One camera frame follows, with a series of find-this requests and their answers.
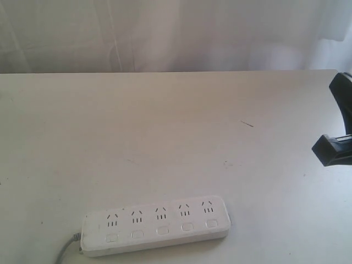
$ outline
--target gray cable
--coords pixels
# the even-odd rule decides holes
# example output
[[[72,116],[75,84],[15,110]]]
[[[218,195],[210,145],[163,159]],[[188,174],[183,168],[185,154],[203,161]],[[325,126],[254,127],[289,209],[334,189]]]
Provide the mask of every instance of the gray cable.
[[[65,245],[61,248],[59,254],[57,255],[55,264],[61,264],[62,261],[62,256],[64,255],[66,249],[71,245],[72,242],[79,241],[81,240],[81,233],[75,233],[66,243]]]

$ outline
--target white table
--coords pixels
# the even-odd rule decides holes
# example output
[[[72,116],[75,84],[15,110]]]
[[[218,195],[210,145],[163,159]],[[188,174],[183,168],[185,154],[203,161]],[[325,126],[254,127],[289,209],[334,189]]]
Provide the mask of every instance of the white table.
[[[218,194],[229,236],[64,263],[351,263],[336,72],[0,75],[0,263],[52,263],[93,210]]]

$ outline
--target sheer curtain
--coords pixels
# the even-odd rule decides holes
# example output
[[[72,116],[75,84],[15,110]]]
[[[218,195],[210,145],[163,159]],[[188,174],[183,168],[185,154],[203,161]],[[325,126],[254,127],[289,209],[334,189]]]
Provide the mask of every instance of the sheer curtain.
[[[0,0],[0,73],[326,68],[351,0]]]

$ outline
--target power strip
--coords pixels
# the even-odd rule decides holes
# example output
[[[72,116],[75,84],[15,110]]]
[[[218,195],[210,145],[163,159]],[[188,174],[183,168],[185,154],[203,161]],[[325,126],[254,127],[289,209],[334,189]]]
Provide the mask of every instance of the power strip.
[[[231,222],[219,196],[92,212],[82,225],[84,255],[97,257],[225,237]]]

